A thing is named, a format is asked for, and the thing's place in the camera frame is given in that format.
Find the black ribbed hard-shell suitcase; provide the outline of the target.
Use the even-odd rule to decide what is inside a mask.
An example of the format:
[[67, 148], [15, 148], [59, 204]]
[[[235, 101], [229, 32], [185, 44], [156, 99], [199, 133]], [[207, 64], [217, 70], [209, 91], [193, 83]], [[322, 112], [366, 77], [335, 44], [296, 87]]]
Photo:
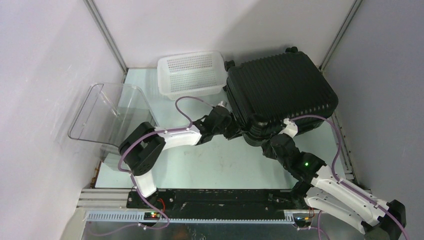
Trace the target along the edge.
[[236, 64], [225, 61], [223, 88], [232, 113], [246, 131], [242, 135], [251, 146], [259, 147], [283, 129], [283, 120], [295, 120], [298, 133], [311, 131], [329, 118], [339, 98], [307, 54], [296, 46], [284, 53]]

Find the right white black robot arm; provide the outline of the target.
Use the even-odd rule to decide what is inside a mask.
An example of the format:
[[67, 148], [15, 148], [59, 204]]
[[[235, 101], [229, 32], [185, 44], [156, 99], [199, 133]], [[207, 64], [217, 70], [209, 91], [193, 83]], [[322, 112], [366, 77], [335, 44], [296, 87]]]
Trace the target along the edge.
[[278, 134], [262, 145], [265, 157], [277, 160], [297, 180], [291, 204], [321, 210], [355, 228], [366, 240], [406, 237], [406, 207], [387, 202], [338, 176], [316, 155], [300, 151], [287, 134]]

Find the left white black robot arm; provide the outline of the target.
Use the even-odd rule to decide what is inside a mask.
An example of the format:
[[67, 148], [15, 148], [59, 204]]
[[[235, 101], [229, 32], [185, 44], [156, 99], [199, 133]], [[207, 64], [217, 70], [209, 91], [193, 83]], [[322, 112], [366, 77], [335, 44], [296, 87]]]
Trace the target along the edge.
[[202, 145], [218, 135], [231, 140], [242, 133], [234, 114], [221, 105], [214, 106], [209, 114], [198, 120], [190, 120], [187, 126], [161, 128], [145, 121], [120, 144], [118, 170], [130, 174], [139, 191], [138, 201], [145, 208], [153, 208], [158, 194], [152, 169], [163, 151]]

